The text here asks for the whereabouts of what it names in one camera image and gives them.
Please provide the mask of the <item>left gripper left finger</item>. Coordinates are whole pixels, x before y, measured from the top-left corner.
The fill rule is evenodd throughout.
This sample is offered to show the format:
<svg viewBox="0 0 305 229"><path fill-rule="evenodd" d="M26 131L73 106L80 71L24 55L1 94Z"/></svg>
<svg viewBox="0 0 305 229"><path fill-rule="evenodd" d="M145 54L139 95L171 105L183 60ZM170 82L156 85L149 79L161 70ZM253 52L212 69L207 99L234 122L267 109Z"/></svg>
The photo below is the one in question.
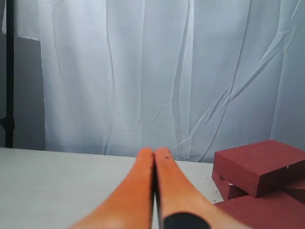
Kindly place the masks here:
<svg viewBox="0 0 305 229"><path fill-rule="evenodd" d="M150 229L153 219L154 152L143 148L125 179L72 229Z"/></svg>

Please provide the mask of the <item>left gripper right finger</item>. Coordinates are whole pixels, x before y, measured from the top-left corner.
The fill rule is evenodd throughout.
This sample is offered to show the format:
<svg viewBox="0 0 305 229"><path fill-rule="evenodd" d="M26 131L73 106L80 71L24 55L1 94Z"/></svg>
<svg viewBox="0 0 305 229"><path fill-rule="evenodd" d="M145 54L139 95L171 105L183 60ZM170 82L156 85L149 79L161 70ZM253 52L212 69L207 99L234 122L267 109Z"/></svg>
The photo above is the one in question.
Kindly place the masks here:
<svg viewBox="0 0 305 229"><path fill-rule="evenodd" d="M154 153L161 229L241 229L242 223L206 199L180 170L168 148Z"/></svg>

